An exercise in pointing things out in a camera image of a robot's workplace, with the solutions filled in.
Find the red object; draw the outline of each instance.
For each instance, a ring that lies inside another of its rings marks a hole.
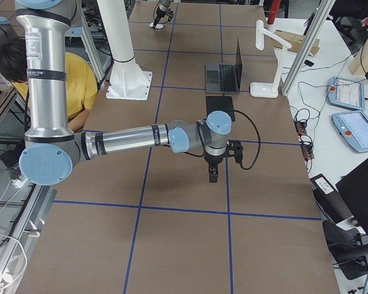
[[[275,17],[277,16],[278,9],[280,8],[281,0],[274,0],[269,13],[269,18],[267,19],[267,24],[272,25],[274,23]]]

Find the dark hair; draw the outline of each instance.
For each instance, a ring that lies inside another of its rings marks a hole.
[[[16,83],[27,81],[26,41],[18,37],[0,43],[0,73]]]

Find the cardboard box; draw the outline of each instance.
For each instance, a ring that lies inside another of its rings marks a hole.
[[[279,29],[275,31],[275,34],[277,36],[280,36],[282,39],[288,41],[290,44],[292,44],[292,48],[289,49],[289,51],[298,52],[301,48],[302,42],[304,41],[305,36],[299,35],[299,34],[293,34],[292,32],[285,32],[280,31]],[[282,45],[272,40],[273,46],[277,48],[282,48]],[[319,51],[319,39],[315,40],[315,43],[313,44],[311,48],[311,54],[316,55]]]

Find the warning label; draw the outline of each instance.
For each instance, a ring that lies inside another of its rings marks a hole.
[[[42,38],[40,32],[27,32],[26,55],[28,60],[42,60]]]

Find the yellow shirt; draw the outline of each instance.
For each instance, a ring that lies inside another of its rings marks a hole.
[[[66,52],[67,72],[67,114],[75,117],[85,108],[91,109],[97,96],[97,82],[94,72],[81,57]],[[26,99],[28,85],[13,83],[19,93]]]

